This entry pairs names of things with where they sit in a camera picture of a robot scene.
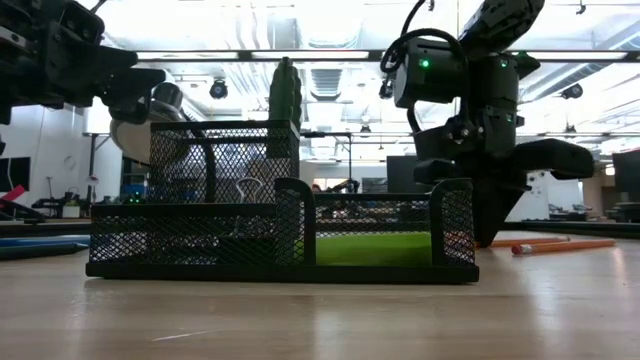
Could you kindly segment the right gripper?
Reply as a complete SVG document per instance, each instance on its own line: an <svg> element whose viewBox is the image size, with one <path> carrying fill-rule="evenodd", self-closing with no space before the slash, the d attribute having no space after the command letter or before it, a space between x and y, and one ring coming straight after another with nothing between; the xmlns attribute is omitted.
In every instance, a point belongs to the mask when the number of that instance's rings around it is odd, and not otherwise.
<svg viewBox="0 0 640 360"><path fill-rule="evenodd" d="M412 119L417 163L413 180L431 185L450 178L474 182L472 210L474 237L489 247L525 190L525 172L550 171L558 180L590 178L595 171L592 153L558 139L516 146L516 128L524 118L515 108L481 107L468 121L458 115L439 127L422 130Z"/></svg>

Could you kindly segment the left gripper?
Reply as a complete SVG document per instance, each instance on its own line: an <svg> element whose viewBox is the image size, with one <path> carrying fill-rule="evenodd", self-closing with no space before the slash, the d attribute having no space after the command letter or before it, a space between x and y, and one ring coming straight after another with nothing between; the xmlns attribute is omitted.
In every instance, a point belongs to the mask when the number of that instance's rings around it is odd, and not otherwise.
<svg viewBox="0 0 640 360"><path fill-rule="evenodd" d="M163 70L132 68L136 53L102 44L105 23L78 1L1 3L1 123L16 107L107 104L113 120L143 124Z"/></svg>

